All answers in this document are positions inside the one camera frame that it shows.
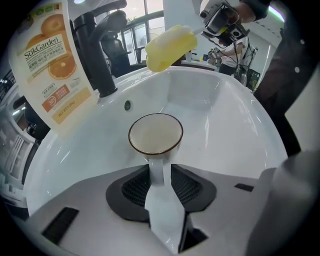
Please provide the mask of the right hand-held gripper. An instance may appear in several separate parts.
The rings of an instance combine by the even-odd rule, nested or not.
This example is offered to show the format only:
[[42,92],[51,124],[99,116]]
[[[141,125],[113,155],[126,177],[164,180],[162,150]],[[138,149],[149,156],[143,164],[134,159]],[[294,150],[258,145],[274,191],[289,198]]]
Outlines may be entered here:
[[245,38],[249,30],[242,25],[237,10],[224,0],[202,2],[199,16],[203,22],[203,36],[217,47],[226,48]]

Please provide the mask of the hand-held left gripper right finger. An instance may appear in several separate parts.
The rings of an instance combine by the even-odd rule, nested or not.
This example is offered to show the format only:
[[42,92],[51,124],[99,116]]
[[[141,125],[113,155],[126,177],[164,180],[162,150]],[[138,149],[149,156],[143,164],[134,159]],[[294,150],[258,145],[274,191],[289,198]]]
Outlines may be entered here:
[[173,164],[171,185],[186,211],[177,256],[245,256],[241,223],[260,180]]

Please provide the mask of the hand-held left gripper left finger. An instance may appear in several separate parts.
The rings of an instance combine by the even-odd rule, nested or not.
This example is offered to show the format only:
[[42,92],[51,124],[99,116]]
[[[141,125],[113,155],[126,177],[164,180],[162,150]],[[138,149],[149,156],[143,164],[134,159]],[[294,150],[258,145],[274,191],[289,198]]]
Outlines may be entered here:
[[28,225],[75,256],[173,256],[152,233],[139,199],[149,188],[147,165],[87,178],[41,206]]

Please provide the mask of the yellow sponge brush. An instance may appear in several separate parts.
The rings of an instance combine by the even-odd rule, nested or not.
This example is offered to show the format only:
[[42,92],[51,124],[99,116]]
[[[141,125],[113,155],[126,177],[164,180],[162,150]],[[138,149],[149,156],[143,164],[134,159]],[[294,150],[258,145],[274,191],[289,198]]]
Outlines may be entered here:
[[162,72],[198,45],[197,35],[204,26],[193,30],[189,26],[176,25],[145,46],[146,66],[152,72]]

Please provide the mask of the cream cup with brown rim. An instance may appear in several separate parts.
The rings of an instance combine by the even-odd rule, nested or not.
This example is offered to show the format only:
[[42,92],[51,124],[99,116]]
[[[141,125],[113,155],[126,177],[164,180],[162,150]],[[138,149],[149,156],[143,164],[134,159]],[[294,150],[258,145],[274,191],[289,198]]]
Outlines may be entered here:
[[179,150],[183,136],[182,123],[166,113],[142,116],[129,128],[129,144],[148,162],[152,186],[165,185],[164,168]]

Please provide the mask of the person's right forearm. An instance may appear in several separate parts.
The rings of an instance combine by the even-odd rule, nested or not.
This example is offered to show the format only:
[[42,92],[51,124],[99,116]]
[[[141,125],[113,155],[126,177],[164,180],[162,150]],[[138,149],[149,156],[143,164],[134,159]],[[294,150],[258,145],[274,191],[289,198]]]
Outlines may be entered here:
[[249,5],[247,5],[244,2],[240,2],[236,7],[235,10],[237,11],[240,21],[243,24],[251,23],[256,20],[255,13],[250,8]]

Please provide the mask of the person's black shirt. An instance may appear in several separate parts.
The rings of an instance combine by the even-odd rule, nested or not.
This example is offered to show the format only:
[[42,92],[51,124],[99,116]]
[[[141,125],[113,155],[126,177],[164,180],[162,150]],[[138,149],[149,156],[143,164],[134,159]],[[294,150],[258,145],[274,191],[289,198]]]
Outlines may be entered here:
[[267,16],[272,1],[286,12],[281,41],[253,94],[273,121],[288,156],[301,151],[285,113],[306,87],[320,62],[320,39],[312,26],[320,25],[320,0],[240,0],[255,14]]

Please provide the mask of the white ceramic sink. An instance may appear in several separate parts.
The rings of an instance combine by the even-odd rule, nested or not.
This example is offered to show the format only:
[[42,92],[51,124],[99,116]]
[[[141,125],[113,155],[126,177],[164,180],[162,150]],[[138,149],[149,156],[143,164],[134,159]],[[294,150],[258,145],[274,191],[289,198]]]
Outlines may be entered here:
[[205,69],[147,68],[115,80],[79,127],[49,132],[30,164],[24,196],[33,215],[73,184],[146,163],[130,145],[131,125],[152,113],[176,117],[183,138],[173,162],[245,178],[278,167],[287,153],[261,104],[233,77]]

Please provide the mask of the black office chair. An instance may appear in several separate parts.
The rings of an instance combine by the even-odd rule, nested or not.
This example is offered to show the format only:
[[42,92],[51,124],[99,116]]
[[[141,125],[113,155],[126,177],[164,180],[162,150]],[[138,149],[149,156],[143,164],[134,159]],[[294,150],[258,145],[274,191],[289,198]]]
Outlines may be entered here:
[[146,64],[142,63],[130,64],[130,52],[124,49],[122,42],[118,39],[117,30],[124,29],[127,22],[127,16],[123,10],[109,14],[101,22],[106,27],[100,44],[110,62],[110,72],[116,78],[146,67]]

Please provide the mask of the black sink faucet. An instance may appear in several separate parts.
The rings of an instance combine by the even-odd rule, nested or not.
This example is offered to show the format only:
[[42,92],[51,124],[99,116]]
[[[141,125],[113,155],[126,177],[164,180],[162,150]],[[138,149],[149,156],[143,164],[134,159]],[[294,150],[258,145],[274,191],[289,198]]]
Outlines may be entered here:
[[80,15],[73,22],[80,51],[100,98],[117,91],[103,54],[101,39],[108,32],[118,32],[126,27],[127,16],[122,10],[126,6],[126,0],[109,0]]

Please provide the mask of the soap bottle with orange label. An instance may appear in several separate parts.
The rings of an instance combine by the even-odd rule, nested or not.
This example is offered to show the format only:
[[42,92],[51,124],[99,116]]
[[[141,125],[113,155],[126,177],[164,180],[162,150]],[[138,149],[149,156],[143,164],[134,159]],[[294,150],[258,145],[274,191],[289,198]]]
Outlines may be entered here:
[[56,134],[73,134],[97,104],[79,58],[67,0],[41,0],[8,44],[19,89]]

